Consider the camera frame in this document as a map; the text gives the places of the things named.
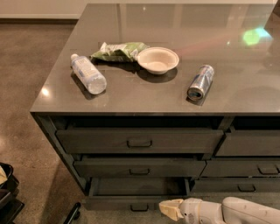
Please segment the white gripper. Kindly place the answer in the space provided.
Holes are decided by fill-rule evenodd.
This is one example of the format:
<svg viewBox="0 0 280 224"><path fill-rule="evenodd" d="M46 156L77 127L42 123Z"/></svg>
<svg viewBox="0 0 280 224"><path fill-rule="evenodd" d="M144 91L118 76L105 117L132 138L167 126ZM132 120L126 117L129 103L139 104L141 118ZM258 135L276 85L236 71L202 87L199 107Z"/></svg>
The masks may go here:
<svg viewBox="0 0 280 224"><path fill-rule="evenodd" d="M221 203L189 198L165 200L159 203L162 214L174 221L185 219L186 224L226 224Z"/></svg>

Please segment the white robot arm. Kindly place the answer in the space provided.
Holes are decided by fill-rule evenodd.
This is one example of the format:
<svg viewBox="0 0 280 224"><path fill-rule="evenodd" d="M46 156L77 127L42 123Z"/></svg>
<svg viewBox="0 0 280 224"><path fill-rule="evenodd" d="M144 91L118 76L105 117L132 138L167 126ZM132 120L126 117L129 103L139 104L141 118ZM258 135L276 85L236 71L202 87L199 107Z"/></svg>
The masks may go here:
<svg viewBox="0 0 280 224"><path fill-rule="evenodd" d="M280 224L280 210L236 197L221 203L202 199L172 199L159 203L160 212L186 224Z"/></svg>

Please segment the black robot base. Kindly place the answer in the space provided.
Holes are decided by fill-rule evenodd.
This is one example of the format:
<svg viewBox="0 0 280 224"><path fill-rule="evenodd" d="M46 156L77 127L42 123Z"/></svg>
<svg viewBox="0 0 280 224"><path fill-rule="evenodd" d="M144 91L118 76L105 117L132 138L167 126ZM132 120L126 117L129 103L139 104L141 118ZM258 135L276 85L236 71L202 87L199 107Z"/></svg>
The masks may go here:
<svg viewBox="0 0 280 224"><path fill-rule="evenodd" d="M19 181L10 164L0 163L0 169L0 224L15 224L14 220L25 206L17 199Z"/></svg>

